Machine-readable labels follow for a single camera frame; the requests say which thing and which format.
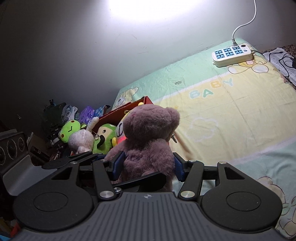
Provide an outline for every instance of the bed sheet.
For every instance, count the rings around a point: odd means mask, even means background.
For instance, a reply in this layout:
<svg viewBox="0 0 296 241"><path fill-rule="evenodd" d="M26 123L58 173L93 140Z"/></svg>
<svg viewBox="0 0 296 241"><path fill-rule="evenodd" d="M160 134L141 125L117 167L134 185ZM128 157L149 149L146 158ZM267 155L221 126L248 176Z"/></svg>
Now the bed sheet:
<svg viewBox="0 0 296 241"><path fill-rule="evenodd" d="M216 166L227 161L273 190L283 203L276 229L296 234L296 93L263 55L217 68L211 53L231 42L202 51L121 89L117 108L148 96L154 104L180 113L172 151L185 160ZM174 191L181 183L174 181ZM213 187L204 182L202 192Z"/></svg>

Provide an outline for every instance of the plush toy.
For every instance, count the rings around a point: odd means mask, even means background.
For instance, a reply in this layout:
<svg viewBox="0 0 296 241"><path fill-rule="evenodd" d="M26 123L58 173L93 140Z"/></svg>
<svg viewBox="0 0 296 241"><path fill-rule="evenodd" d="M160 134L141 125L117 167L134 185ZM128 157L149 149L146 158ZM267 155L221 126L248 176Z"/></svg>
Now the plush toy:
<svg viewBox="0 0 296 241"><path fill-rule="evenodd" d="M145 104L132 109L123 120L127 139L105 157L111 160L119 151L125 152L123 171L116 183L160 171L167 176L163 191L171 191L175 162L167 142L179 121L180 115L173 108Z"/></svg>
<svg viewBox="0 0 296 241"><path fill-rule="evenodd" d="M90 151L94 146L94 136L90 131L79 130L70 135L68 145L76 154Z"/></svg>
<svg viewBox="0 0 296 241"><path fill-rule="evenodd" d="M61 131L59 132L59 138L62 142L68 143L69 137L74 132L79 131L81 128L81 125L79 121L76 120L69 120L65 123Z"/></svg>
<svg viewBox="0 0 296 241"><path fill-rule="evenodd" d="M115 146L115 143L112 143L112 139L116 137L115 128L114 125L104 124L98 129L94 138L93 153L107 154Z"/></svg>
<svg viewBox="0 0 296 241"><path fill-rule="evenodd" d="M124 112L125 113L124 117L121 119L121 121L119 122L119 124L116 127L116 130L115 130L116 139L115 140L113 139L115 144L119 144L120 142L122 142L126 139L126 136L123 132L123 120L128 115L129 112L130 112L129 110Z"/></svg>

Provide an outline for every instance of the power strip socket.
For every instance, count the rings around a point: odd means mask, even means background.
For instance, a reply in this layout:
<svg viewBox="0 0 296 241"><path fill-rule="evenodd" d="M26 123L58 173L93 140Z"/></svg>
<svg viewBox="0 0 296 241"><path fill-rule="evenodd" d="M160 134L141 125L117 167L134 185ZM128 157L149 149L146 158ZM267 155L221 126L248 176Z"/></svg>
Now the power strip socket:
<svg viewBox="0 0 296 241"><path fill-rule="evenodd" d="M253 53L247 45L241 44L236 47L230 46L216 50L212 53L212 58L217 67L225 67L252 60Z"/></svg>

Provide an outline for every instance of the green stuffed toy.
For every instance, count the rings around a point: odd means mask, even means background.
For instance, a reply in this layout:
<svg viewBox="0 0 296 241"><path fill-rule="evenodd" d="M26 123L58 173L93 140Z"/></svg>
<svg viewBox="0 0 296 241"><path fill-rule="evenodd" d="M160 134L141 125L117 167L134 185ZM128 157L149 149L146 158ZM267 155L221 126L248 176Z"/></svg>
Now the green stuffed toy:
<svg viewBox="0 0 296 241"><path fill-rule="evenodd" d="M116 126L111 124L104 124L98 129L97 135L95 135L93 153L107 154L114 147L115 144L112 139L116 138L115 129Z"/></svg>
<svg viewBox="0 0 296 241"><path fill-rule="evenodd" d="M79 131L81 128L86 127L86 125L81 126L79 121L76 120L69 120L63 126L61 131L59 132L59 138L62 142L68 143L69 137L74 132Z"/></svg>

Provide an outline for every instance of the cable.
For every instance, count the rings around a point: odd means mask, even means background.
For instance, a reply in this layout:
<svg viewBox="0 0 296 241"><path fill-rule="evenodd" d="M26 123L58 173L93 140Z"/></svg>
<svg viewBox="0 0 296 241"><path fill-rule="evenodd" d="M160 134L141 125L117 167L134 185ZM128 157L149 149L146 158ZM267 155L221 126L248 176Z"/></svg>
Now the cable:
<svg viewBox="0 0 296 241"><path fill-rule="evenodd" d="M291 59L291 57L288 57L288 56L286 56L286 55L290 55L290 54L285 53L284 56L283 56L281 59L279 59L279 63L283 66L283 68L285 69L285 71L288 73L288 76L284 76L284 77L285 77L285 78L289 78L290 74L289 74L288 70L286 69L286 67L284 66L284 65L286 65L285 62L284 62L284 58L290 58L290 59Z"/></svg>
<svg viewBox="0 0 296 241"><path fill-rule="evenodd" d="M259 51L257 51L257 50L252 50L252 53L259 53L259 54L261 54Z"/></svg>
<svg viewBox="0 0 296 241"><path fill-rule="evenodd" d="M269 62L270 62L270 55L271 55L271 54L274 54L274 53L283 53L283 51L281 51L281 52L273 52L273 53L270 52L270 53L269 53L269 58L268 58L268 61L269 61Z"/></svg>
<svg viewBox="0 0 296 241"><path fill-rule="evenodd" d="M286 63L284 61L285 58L289 58L292 62L293 62L293 58L291 58L290 56L283 57L283 63L284 63L284 65L287 66L287 67L289 67L289 68L293 68L293 66L286 65Z"/></svg>
<svg viewBox="0 0 296 241"><path fill-rule="evenodd" d="M243 27L243 26L246 26L246 25L250 24L251 22L253 22L254 19L255 19L255 17L256 17L256 15L257 15L257 5L256 5L256 0L254 0L254 4L255 4L255 15L254 15L253 19L252 19L250 22L246 23L246 24L243 24L243 25L241 25L241 26L238 26L238 27L233 31L232 38L231 38L233 47L238 46L238 44L236 43L236 41L235 41L235 39L234 39L234 34L235 34L235 32L236 32L239 28L241 28L241 27Z"/></svg>

